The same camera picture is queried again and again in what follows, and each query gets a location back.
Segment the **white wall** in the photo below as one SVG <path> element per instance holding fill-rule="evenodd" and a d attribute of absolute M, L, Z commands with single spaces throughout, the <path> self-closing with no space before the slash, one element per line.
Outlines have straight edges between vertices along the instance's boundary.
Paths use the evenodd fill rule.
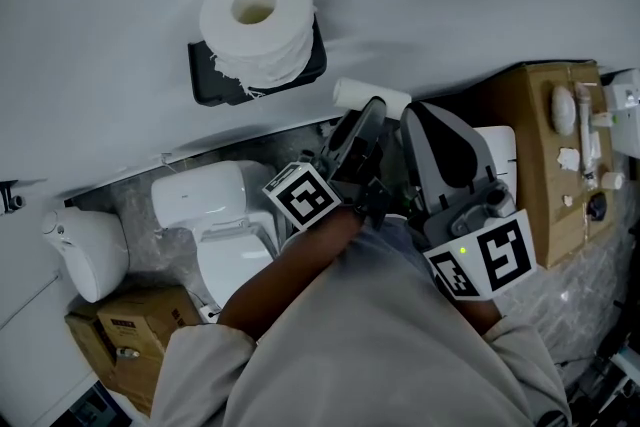
<path fill-rule="evenodd" d="M 426 94 L 523 59 L 640 65 L 640 0 L 316 0 L 324 77 L 207 108 L 192 98 L 186 54 L 201 2 L 0 0 L 0 177 L 47 178 L 33 190 L 61 193 L 160 152 L 328 117 L 343 74 Z"/>
<path fill-rule="evenodd" d="M 40 230 L 42 215 L 54 206 L 61 205 L 32 201 L 0 217 L 0 325 L 62 264 Z M 12 426 L 32 425 L 91 374 L 63 318 L 76 295 L 65 273 L 0 330 L 0 414 Z"/>

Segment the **beige shirt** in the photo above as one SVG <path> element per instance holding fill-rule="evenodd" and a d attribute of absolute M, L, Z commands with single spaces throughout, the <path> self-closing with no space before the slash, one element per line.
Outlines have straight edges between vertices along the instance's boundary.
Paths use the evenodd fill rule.
<path fill-rule="evenodd" d="M 400 246 L 364 230 L 258 346 L 224 326 L 174 333 L 152 424 L 567 425 L 535 329 L 504 318 L 480 337 Z"/>

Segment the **white sleeve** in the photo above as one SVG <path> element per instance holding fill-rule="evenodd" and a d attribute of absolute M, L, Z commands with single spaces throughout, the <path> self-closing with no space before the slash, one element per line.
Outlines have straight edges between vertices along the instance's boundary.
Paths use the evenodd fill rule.
<path fill-rule="evenodd" d="M 246 334 L 209 324 L 176 331 L 162 363 L 151 425 L 222 424 L 231 389 L 256 348 Z"/>
<path fill-rule="evenodd" d="M 562 380 L 533 326 L 505 317 L 483 338 L 522 386 L 534 425 L 571 425 Z"/>

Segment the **cardboard box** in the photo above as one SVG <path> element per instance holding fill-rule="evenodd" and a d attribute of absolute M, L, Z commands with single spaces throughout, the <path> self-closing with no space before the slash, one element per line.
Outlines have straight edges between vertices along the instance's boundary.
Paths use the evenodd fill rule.
<path fill-rule="evenodd" d="M 183 287 L 130 292 L 105 303 L 98 317 L 116 348 L 140 352 L 136 359 L 117 359 L 112 389 L 150 415 L 171 334 L 201 323 L 189 294 Z"/>
<path fill-rule="evenodd" d="M 118 391 L 115 382 L 116 348 L 111 343 L 98 318 L 100 304 L 86 304 L 75 308 L 64 320 L 73 339 L 102 383 Z"/>
<path fill-rule="evenodd" d="M 509 125 L 516 134 L 518 153 L 518 208 L 526 209 L 531 224 L 536 259 L 546 268 L 558 264 L 584 246 L 585 241 L 605 233 L 615 219 L 611 191 L 586 191 L 580 172 L 566 171 L 557 162 L 560 148 L 580 150 L 579 126 L 572 135 L 561 136 L 551 125 L 551 92 L 557 85 L 574 94 L 576 82 L 590 87 L 592 111 L 606 112 L 603 88 L 595 62 L 522 64 L 471 87 L 461 95 L 438 103 L 474 127 Z M 600 178 L 613 170 L 608 128 L 596 128 L 602 157 L 597 162 Z M 596 192 L 604 192 L 605 219 L 585 219 L 583 205 Z M 563 196 L 573 198 L 573 206 Z"/>

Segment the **toilet paper holder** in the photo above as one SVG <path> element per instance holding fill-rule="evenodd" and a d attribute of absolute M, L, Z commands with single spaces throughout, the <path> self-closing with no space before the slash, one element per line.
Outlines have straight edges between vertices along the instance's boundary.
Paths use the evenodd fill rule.
<path fill-rule="evenodd" d="M 215 69 L 215 56 L 204 41 L 189 43 L 189 68 L 193 98 L 200 105 L 215 107 L 223 103 L 239 105 L 253 98 L 242 89 L 240 81 L 225 77 Z M 318 20 L 313 21 L 313 47 L 311 57 L 302 73 L 293 81 L 271 89 L 256 89 L 256 93 L 272 95 L 294 87 L 314 82 L 327 69 L 327 54 L 324 49 Z"/>

